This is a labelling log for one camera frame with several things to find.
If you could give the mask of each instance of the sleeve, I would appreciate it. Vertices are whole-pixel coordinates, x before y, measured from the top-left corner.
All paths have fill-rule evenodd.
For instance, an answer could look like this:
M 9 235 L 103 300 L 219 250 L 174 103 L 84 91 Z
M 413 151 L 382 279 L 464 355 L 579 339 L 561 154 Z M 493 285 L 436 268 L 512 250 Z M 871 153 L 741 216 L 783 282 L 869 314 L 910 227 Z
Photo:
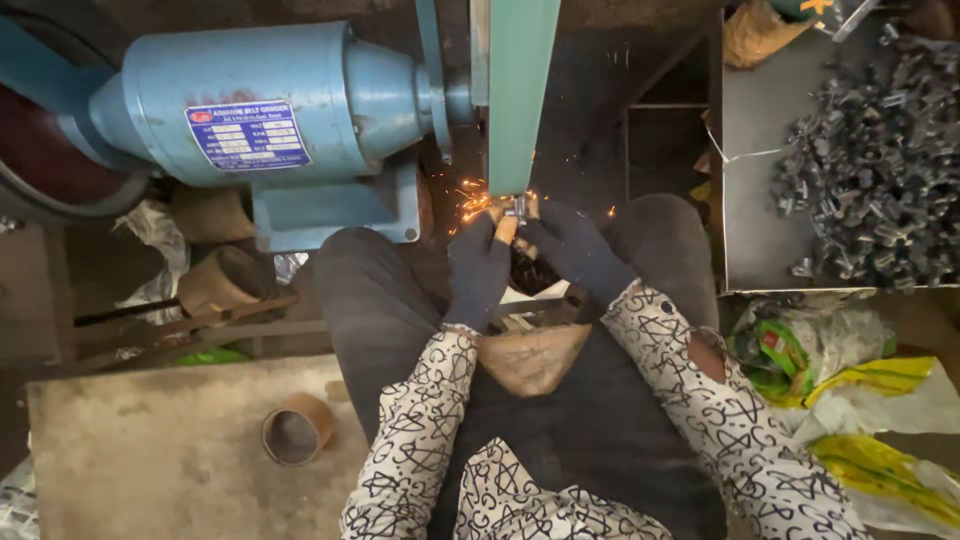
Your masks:
M 837 480 L 784 434 L 726 351 L 725 382 L 689 360 L 691 328 L 666 295 L 636 280 L 602 321 L 756 537 L 870 538 Z
M 443 325 L 404 382 L 380 395 L 380 429 L 340 517 L 342 538 L 426 538 L 464 419 L 479 334 Z

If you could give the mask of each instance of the patterned shirt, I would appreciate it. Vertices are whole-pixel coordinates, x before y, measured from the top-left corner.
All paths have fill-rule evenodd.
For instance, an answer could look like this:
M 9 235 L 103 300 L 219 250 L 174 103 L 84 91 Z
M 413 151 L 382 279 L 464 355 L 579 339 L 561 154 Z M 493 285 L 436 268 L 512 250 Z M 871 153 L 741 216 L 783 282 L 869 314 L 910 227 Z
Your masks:
M 666 295 L 637 280 L 602 321 L 757 537 L 869 538 L 836 480 L 782 432 L 731 359 L 724 382 L 690 361 L 692 328 Z M 343 538 L 426 537 L 469 400 L 478 337 L 469 328 L 444 325 L 410 378 L 384 388 L 379 432 L 341 516 Z M 577 486 L 540 489 L 500 439 L 490 441 L 464 470 L 453 536 L 672 538 L 657 520 Z

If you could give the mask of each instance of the dark blue glove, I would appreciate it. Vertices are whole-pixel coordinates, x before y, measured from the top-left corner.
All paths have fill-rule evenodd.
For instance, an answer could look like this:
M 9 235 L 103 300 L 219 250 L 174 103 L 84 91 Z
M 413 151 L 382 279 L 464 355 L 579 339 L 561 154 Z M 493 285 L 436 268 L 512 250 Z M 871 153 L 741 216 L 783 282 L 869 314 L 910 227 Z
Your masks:
M 583 287 L 604 308 L 636 279 L 587 215 L 566 205 L 540 201 L 540 220 L 528 220 L 517 234 L 537 246 L 561 278 Z
M 510 246 L 493 239 L 483 212 L 446 248 L 450 257 L 450 310 L 444 322 L 483 330 L 500 304 L 510 274 Z

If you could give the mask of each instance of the cloth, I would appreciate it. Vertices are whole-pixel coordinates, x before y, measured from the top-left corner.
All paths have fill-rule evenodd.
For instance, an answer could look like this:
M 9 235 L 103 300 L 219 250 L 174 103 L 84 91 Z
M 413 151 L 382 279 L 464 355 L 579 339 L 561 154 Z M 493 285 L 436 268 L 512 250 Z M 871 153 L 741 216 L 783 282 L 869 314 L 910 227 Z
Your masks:
M 450 267 L 450 309 L 444 322 L 479 331 L 487 327 L 507 290 L 510 246 L 493 241 L 493 221 L 483 212 L 446 248 Z
M 716 328 L 708 240 L 691 205 L 672 195 L 642 197 L 617 214 L 604 236 L 691 324 Z M 344 380 L 372 442 L 381 390 L 407 380 L 444 306 L 428 299 L 401 250 L 373 231 L 342 230 L 312 260 Z M 426 280 L 445 282 L 435 275 Z M 599 322 L 549 395 L 518 398 L 483 366 L 476 368 L 429 538 L 451 538 L 467 462 L 497 437 L 544 489 L 579 485 L 653 517 L 680 540 L 726 537 L 716 485 L 633 360 Z
M 565 280 L 583 287 L 609 306 L 636 272 L 618 258 L 587 215 L 562 203 L 540 203 L 540 219 L 531 219 L 519 235 Z
M 868 538 L 839 484 L 785 435 L 768 405 L 727 365 L 726 383 L 687 356 L 691 327 L 670 299 L 635 281 L 603 323 L 636 362 L 724 496 L 764 538 L 824 528 Z M 433 336 L 405 382 L 384 388 L 380 430 L 341 519 L 344 538 L 425 538 L 469 401 L 478 334 Z M 454 538 L 671 538 L 657 520 L 579 486 L 540 488 L 502 440 L 467 464 Z

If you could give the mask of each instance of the lap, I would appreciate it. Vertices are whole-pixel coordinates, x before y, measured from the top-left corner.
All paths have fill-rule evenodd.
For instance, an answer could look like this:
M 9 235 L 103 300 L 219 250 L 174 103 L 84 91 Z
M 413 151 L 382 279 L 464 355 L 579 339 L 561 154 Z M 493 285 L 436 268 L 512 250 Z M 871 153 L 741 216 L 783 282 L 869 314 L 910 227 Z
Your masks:
M 676 197 L 638 199 L 606 231 L 614 251 L 696 325 L 716 326 L 709 247 L 696 210 Z M 331 236 L 317 255 L 324 316 L 369 440 L 380 390 L 405 380 L 441 314 L 396 246 L 368 230 Z M 449 538 L 467 460 L 503 438 L 545 489 L 579 484 L 663 522 L 675 537 L 721 538 L 715 485 L 660 408 L 626 352 L 596 324 L 558 388 L 520 399 L 477 368 L 430 538 Z

